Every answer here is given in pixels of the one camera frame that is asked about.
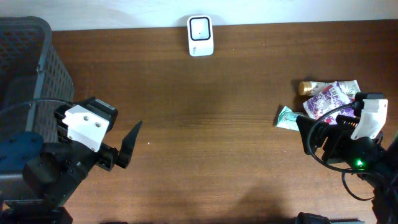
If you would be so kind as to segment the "red purple tissue pack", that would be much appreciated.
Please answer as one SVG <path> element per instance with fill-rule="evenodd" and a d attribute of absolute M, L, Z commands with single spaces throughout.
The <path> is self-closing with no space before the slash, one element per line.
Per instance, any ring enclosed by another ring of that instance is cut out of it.
<path fill-rule="evenodd" d="M 351 89 L 343 82 L 334 82 L 305 101 L 303 107 L 310 118 L 319 119 L 335 108 L 352 103 L 357 92 L 356 85 Z"/>

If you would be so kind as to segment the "teal toilet tissue pack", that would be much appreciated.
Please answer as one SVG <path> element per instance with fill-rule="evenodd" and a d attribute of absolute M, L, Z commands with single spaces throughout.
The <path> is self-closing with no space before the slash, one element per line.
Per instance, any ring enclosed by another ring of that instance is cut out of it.
<path fill-rule="evenodd" d="M 289 107 L 284 106 L 277 117 L 276 127 L 299 131 L 299 127 L 296 122 L 299 116 L 306 116 L 306 114 L 294 112 Z"/>

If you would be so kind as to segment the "white shampoo tube gold cap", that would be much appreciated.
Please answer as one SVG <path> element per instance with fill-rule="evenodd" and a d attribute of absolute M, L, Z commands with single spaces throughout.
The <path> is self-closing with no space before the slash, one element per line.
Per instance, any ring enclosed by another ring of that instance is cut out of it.
<path fill-rule="evenodd" d="M 355 94 L 361 91 L 356 80 L 337 81 L 337 84 L 350 98 L 354 98 Z M 327 82 L 304 81 L 299 83 L 298 93 L 301 96 L 315 96 L 331 85 L 332 83 Z"/>

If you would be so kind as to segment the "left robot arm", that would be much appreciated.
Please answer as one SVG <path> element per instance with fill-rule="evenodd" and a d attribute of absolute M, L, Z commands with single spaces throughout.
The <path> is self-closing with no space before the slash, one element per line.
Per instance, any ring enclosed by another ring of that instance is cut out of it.
<path fill-rule="evenodd" d="M 125 169 L 142 122 L 119 149 L 103 142 L 116 121 L 115 107 L 95 98 L 59 100 L 53 112 L 57 142 L 24 131 L 1 142 L 1 223 L 72 223 L 64 207 L 94 166 Z"/>

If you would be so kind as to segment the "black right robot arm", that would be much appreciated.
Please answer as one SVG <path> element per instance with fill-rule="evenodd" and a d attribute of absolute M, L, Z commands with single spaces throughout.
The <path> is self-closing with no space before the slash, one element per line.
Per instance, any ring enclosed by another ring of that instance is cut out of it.
<path fill-rule="evenodd" d="M 336 124 L 318 123 L 305 116 L 298 116 L 296 123 L 307 155 L 322 148 L 322 157 L 315 159 L 341 172 L 344 185 L 346 174 L 366 181 L 374 189 L 371 201 L 377 222 L 397 223 L 397 139 L 388 149 L 381 146 L 382 132 L 375 139 L 351 139 L 359 119 L 343 115 L 337 116 Z"/>

